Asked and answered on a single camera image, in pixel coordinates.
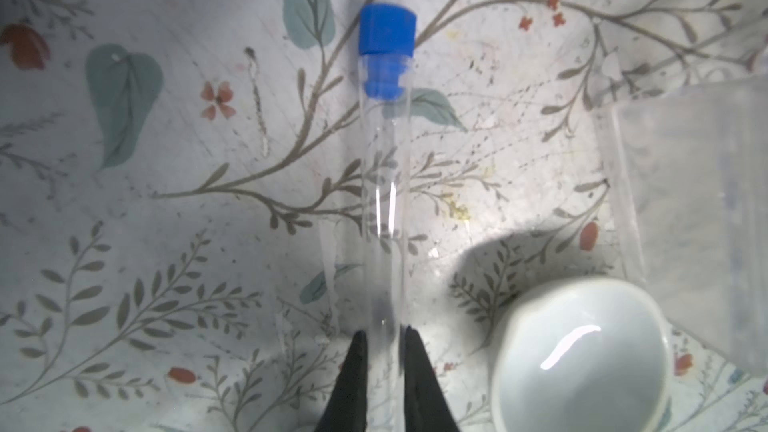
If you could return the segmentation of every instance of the test tube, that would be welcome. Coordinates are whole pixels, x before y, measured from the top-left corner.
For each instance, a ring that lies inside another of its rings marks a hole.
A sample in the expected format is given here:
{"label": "test tube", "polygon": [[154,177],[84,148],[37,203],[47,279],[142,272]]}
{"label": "test tube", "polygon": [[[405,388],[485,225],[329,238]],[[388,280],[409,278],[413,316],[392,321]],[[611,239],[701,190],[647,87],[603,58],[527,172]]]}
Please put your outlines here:
{"label": "test tube", "polygon": [[408,255],[411,63],[416,15],[390,4],[360,14],[362,235],[368,430],[405,430],[400,330]]}

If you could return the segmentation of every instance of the transparent tube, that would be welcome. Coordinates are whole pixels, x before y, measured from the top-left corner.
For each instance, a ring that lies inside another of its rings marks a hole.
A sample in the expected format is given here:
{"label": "transparent tube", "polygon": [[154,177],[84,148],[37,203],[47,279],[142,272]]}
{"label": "transparent tube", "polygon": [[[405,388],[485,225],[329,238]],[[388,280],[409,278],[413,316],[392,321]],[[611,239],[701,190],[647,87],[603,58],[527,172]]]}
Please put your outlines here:
{"label": "transparent tube", "polygon": [[[363,56],[359,65],[363,265],[369,308],[367,423],[368,430],[400,432],[405,430],[400,324],[408,255],[411,59]],[[393,67],[397,83],[373,80],[391,76]]]}

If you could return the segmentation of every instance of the blue cap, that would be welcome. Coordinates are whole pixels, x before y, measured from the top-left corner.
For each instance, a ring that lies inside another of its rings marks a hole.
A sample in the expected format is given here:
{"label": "blue cap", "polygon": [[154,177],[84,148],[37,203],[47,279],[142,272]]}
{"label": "blue cap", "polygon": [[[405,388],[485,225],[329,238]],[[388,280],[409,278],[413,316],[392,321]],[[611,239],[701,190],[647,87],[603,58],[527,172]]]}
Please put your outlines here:
{"label": "blue cap", "polygon": [[368,80],[363,88],[375,99],[397,100],[403,93],[400,75],[406,62],[398,56],[413,57],[416,15],[391,4],[370,4],[360,12],[361,56],[368,56]]}
{"label": "blue cap", "polygon": [[395,53],[413,57],[416,40],[416,15],[391,4],[369,4],[360,12],[361,56]]}

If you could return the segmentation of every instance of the white bowl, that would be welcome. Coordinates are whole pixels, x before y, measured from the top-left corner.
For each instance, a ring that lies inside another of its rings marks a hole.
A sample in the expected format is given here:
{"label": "white bowl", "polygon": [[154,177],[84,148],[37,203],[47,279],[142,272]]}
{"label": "white bowl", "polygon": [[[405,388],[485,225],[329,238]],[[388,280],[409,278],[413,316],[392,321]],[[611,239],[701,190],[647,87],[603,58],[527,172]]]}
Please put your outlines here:
{"label": "white bowl", "polygon": [[613,278],[545,284],[494,337],[497,432],[653,432],[672,377],[667,322],[640,288]]}

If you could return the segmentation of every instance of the floral tablecloth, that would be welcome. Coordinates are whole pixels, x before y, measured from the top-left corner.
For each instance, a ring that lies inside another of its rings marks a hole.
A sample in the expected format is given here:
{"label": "floral tablecloth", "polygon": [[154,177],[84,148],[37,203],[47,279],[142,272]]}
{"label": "floral tablecloth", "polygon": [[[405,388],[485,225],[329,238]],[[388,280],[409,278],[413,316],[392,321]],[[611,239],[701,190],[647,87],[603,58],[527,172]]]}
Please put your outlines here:
{"label": "floral tablecloth", "polygon": [[[0,0],[4,430],[318,419],[360,323],[370,1]],[[384,1],[418,15],[407,320],[492,430],[504,309],[623,274],[594,109],[749,74],[768,1]],[[661,430],[768,430],[762,378],[673,337]]]}

